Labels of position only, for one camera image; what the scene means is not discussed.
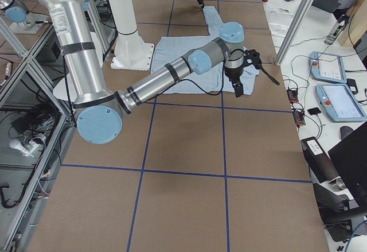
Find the light blue button-up shirt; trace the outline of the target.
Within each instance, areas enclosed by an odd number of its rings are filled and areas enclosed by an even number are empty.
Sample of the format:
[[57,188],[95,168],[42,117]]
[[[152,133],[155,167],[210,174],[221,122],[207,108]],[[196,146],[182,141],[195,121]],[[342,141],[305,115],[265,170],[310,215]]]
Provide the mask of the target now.
[[205,6],[204,16],[208,26],[208,36],[162,37],[155,48],[151,73],[186,53],[189,54],[189,65],[194,69],[194,72],[185,77],[183,81],[169,88],[166,91],[167,94],[203,94],[218,90],[234,92],[228,77],[221,78],[222,52],[219,52],[220,61],[216,62],[210,60],[209,53],[205,53],[202,48],[218,37],[227,40],[229,31],[221,32],[224,23],[215,7]]

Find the small black device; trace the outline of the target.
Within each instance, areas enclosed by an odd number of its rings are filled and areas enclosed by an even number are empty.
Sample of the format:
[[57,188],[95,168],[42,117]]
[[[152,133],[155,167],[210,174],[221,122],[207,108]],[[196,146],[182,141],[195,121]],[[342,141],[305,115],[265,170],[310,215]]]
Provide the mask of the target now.
[[318,107],[314,107],[314,108],[309,108],[307,110],[307,112],[310,114],[310,115],[318,115],[321,113],[321,110],[318,108]]

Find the blue teach pendant far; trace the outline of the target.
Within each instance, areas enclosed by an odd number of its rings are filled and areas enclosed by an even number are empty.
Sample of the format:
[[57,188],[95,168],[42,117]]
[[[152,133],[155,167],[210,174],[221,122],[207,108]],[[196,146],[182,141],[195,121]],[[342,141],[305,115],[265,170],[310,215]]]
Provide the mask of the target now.
[[315,80],[328,83],[346,83],[343,58],[340,55],[313,51],[310,54],[310,70]]

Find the blue teach pendant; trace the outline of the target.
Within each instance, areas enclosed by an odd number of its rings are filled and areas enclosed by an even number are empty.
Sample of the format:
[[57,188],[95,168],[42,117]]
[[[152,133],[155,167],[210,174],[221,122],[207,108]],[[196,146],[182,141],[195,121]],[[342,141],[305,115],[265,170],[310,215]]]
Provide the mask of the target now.
[[317,84],[315,93],[331,121],[366,121],[365,112],[346,84]]
[[328,83],[346,83],[343,58],[340,55],[313,51],[310,54],[310,70],[315,80]]

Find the brown paper table cover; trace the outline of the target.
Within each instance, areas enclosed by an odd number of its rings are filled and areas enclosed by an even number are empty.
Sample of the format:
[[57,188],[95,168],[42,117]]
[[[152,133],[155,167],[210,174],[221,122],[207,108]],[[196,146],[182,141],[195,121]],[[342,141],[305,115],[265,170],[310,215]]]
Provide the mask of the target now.
[[205,3],[260,52],[252,95],[160,95],[105,145],[66,132],[28,251],[328,251],[263,4]]

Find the blue teach pendant near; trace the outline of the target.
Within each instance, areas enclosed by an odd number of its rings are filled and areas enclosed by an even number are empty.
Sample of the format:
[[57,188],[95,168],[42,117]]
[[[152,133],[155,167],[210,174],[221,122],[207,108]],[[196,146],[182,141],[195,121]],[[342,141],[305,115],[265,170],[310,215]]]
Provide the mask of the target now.
[[346,84],[317,84],[315,93],[331,121],[366,121],[365,112]]

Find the black computer mouse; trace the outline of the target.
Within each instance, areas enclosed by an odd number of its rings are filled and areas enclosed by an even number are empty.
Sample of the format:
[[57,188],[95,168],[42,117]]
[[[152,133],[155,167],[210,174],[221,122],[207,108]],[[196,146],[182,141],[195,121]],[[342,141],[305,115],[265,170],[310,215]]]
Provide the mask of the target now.
[[341,126],[339,129],[340,139],[345,139],[349,134],[351,134],[354,130],[350,126]]

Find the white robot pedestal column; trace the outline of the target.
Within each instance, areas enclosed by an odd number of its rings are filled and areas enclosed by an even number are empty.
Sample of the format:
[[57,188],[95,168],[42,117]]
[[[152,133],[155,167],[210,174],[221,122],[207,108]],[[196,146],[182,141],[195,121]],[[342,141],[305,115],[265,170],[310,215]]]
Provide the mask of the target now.
[[118,33],[111,68],[149,70],[154,44],[144,42],[139,35],[132,0],[108,1]]

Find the aluminium frame post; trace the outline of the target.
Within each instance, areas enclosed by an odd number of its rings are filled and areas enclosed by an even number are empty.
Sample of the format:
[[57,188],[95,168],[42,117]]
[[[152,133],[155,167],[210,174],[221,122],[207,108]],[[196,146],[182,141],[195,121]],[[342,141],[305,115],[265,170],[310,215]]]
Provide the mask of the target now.
[[295,13],[295,17],[292,20],[290,28],[278,50],[278,54],[276,55],[275,65],[281,65],[284,60],[301,24],[305,15],[307,14],[310,6],[312,5],[314,0],[301,0],[299,7]]

